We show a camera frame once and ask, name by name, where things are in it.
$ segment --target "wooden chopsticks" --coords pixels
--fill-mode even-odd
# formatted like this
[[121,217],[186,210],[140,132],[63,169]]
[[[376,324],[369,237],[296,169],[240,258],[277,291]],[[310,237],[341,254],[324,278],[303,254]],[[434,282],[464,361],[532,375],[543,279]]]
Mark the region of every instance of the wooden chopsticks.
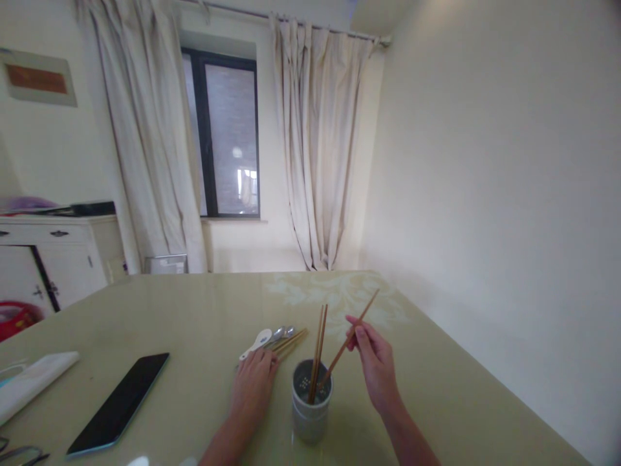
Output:
[[295,345],[297,345],[299,342],[302,341],[302,339],[304,337],[306,337],[306,335],[308,334],[309,330],[308,329],[302,329],[299,332],[297,332],[293,337],[288,338],[287,340],[282,340],[279,341],[277,344],[274,345],[274,347],[272,348],[272,351],[280,358],[280,359],[284,359],[284,354],[289,354],[287,352],[288,349],[294,347]]
[[321,307],[319,315],[319,330],[317,331],[317,342],[315,343],[315,356],[312,360],[312,371],[310,373],[310,392],[309,405],[315,404],[315,395],[317,393],[317,377],[319,376],[319,367],[321,366],[321,351],[323,349],[323,334],[325,333],[325,318],[328,315],[328,305]]
[[336,354],[336,357],[332,361],[332,364],[330,364],[330,368],[328,369],[328,372],[325,373],[325,375],[323,376],[323,379],[321,380],[321,383],[319,384],[319,390],[321,390],[323,388],[323,385],[330,378],[330,374],[332,373],[332,371],[334,370],[334,366],[336,366],[336,363],[338,362],[338,360],[342,356],[343,351],[345,351],[345,348],[347,347],[347,345],[349,344],[351,339],[354,338],[354,335],[356,335],[356,331],[355,331],[356,327],[359,326],[362,323],[362,319],[364,318],[365,314],[367,313],[367,311],[371,307],[371,304],[373,304],[373,301],[375,301],[375,297],[377,296],[377,294],[379,292],[380,292],[379,288],[377,290],[375,290],[375,293],[373,293],[373,296],[371,297],[371,301],[369,301],[369,303],[367,304],[367,307],[364,308],[364,311],[362,311],[362,314],[360,315],[360,317],[358,317],[358,320],[356,321],[356,323],[353,326],[354,331],[352,331],[349,334],[349,336],[345,340],[345,343],[343,343],[343,346],[341,346],[341,349],[338,350],[338,353]]

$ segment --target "floral pattern on table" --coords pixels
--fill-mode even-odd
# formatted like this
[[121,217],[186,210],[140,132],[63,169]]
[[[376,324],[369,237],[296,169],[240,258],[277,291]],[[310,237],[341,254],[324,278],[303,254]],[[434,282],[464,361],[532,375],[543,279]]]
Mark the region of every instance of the floral pattern on table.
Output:
[[407,324],[411,319],[399,304],[398,291],[389,286],[377,272],[300,272],[274,274],[274,282],[267,284],[270,293],[282,294],[283,304],[328,304],[325,332],[327,335],[345,340],[350,324],[345,315],[358,316],[380,289],[365,321],[381,329]]

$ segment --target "window frame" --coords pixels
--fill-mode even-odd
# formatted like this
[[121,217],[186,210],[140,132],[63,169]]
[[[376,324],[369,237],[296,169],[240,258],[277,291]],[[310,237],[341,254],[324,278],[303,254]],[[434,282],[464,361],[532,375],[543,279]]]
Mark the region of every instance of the window frame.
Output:
[[[205,185],[205,204],[207,215],[202,218],[261,218],[261,182],[259,181],[259,102],[257,91],[257,62],[248,58],[220,55],[203,50],[181,48],[181,53],[190,56],[192,78],[196,100],[196,117],[199,127],[199,142],[202,162],[202,176]],[[232,69],[252,71],[254,74],[254,124],[257,153],[257,213],[256,214],[225,214],[218,210],[218,198],[213,164],[212,126],[209,116],[209,98],[205,65],[215,65]]]

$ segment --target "red item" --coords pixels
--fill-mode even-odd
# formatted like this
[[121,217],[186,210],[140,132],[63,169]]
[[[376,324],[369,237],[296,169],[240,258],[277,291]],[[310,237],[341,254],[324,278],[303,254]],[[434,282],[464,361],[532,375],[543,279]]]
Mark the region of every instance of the red item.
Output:
[[17,301],[0,302],[0,342],[33,326],[41,320],[41,310],[35,305]]

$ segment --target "hand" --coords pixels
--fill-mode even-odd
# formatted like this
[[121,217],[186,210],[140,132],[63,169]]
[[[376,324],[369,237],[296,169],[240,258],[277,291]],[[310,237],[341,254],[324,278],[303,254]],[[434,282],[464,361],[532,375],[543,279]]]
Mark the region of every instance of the hand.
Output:
[[[355,325],[358,318],[346,316],[347,321]],[[402,407],[401,396],[397,388],[393,348],[384,340],[371,324],[362,322],[361,325],[350,328],[349,336],[356,332],[347,349],[353,351],[358,348],[362,371],[367,391],[373,406],[382,416],[389,415],[395,409]]]
[[272,385],[278,370],[278,358],[271,351],[259,348],[239,364],[233,382],[229,417],[245,428],[256,430],[270,402]]

